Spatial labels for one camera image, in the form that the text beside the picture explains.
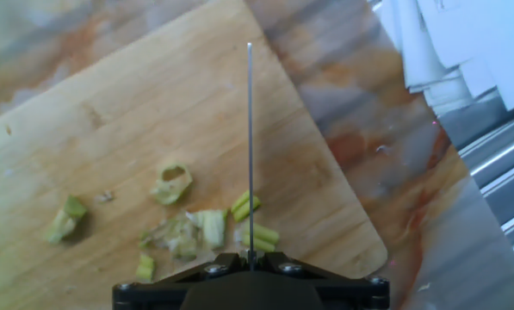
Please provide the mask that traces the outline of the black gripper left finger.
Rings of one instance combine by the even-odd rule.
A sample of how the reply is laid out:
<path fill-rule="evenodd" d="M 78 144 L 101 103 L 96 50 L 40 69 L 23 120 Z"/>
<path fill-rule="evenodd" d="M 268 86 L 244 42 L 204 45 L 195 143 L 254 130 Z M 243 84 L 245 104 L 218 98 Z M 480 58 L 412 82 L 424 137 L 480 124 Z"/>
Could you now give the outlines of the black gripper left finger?
<path fill-rule="evenodd" d="M 114 310 L 157 309 L 179 307 L 188 291 L 196 284 L 247 271 L 247 258 L 238 253 L 222 253 L 215 260 L 196 265 L 154 283 L 120 283 L 113 286 Z"/>

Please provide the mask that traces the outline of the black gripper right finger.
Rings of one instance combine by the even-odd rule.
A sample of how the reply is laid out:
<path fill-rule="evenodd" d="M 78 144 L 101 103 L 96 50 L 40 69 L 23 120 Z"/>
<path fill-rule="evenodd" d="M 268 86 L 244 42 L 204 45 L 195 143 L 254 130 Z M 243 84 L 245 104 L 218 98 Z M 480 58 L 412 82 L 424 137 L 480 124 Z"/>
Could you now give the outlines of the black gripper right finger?
<path fill-rule="evenodd" d="M 350 309 L 389 308 L 389 281 L 381 276 L 350 279 L 283 252 L 258 252 L 252 259 L 252 268 L 304 283 L 314 289 L 322 302 L 342 301 Z"/>

